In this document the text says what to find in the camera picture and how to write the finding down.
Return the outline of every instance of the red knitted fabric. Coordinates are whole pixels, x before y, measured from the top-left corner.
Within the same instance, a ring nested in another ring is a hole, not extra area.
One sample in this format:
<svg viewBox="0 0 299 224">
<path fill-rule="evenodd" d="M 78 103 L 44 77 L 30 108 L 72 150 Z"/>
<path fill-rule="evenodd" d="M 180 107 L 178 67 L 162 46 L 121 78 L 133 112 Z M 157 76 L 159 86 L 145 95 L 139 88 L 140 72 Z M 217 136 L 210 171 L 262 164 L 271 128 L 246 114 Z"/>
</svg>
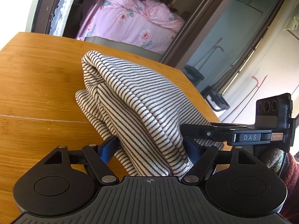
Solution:
<svg viewBox="0 0 299 224">
<path fill-rule="evenodd" d="M 299 164 L 295 158 L 288 153 L 289 169 L 283 181 L 288 189 L 288 197 L 280 214 L 293 224 L 299 224 Z"/>
</svg>

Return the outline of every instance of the ribbed black plate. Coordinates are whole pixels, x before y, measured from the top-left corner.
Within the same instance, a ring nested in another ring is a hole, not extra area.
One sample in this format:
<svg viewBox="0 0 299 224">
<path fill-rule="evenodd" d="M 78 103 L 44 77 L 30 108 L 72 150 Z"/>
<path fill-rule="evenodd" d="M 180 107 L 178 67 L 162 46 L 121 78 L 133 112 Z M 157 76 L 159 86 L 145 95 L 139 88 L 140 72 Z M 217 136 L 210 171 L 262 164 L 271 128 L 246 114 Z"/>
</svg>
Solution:
<svg viewBox="0 0 299 224">
<path fill-rule="evenodd" d="M 57 218 L 22 214 L 14 224 L 253 224 L 288 223 L 278 214 L 261 218 L 229 215 L 211 205 L 198 187 L 176 177 L 125 177 L 103 187 L 95 200 L 77 213 Z"/>
</svg>

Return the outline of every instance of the striped towel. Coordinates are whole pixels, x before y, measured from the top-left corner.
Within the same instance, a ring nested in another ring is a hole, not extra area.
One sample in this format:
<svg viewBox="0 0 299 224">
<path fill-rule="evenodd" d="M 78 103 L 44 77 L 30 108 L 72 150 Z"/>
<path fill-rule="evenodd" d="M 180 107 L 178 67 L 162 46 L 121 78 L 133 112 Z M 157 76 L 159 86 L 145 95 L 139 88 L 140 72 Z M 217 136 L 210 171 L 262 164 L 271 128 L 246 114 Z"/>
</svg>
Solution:
<svg viewBox="0 0 299 224">
<path fill-rule="evenodd" d="M 115 156 L 127 172 L 181 178 L 192 163 L 180 124 L 209 124 L 186 95 L 152 69 L 97 51 L 84 55 L 82 67 L 86 90 L 76 93 L 77 103 L 104 140 L 119 138 Z"/>
</svg>

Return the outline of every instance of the camera lens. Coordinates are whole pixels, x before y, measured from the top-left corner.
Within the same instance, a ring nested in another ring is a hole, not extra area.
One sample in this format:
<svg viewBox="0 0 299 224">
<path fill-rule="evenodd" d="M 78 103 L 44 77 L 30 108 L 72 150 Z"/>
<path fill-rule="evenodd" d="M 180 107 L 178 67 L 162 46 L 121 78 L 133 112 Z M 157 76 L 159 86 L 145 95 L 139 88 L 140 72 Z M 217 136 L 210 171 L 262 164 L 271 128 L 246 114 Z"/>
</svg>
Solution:
<svg viewBox="0 0 299 224">
<path fill-rule="evenodd" d="M 273 111 L 276 111 L 276 110 L 277 110 L 277 101 L 276 101 L 276 100 L 274 100 L 274 101 L 272 102 L 272 110 L 273 110 Z"/>
<path fill-rule="evenodd" d="M 261 112 L 262 109 L 263 109 L 263 105 L 262 105 L 262 103 L 259 103 L 259 105 L 258 105 L 258 111 Z"/>
<path fill-rule="evenodd" d="M 269 110 L 270 110 L 270 102 L 269 102 L 269 101 L 265 101 L 265 102 L 264 102 L 264 111 L 265 111 L 266 113 L 268 113 Z"/>
</svg>

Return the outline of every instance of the white label sticker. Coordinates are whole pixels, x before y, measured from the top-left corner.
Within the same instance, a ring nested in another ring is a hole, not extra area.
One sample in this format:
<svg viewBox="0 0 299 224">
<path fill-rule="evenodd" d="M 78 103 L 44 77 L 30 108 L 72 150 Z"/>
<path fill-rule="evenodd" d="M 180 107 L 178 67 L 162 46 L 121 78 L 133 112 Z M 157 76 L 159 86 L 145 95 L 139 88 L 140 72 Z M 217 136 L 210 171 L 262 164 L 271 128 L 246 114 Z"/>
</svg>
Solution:
<svg viewBox="0 0 299 224">
<path fill-rule="evenodd" d="M 283 137 L 283 133 L 272 133 L 271 141 L 281 141 Z"/>
</svg>

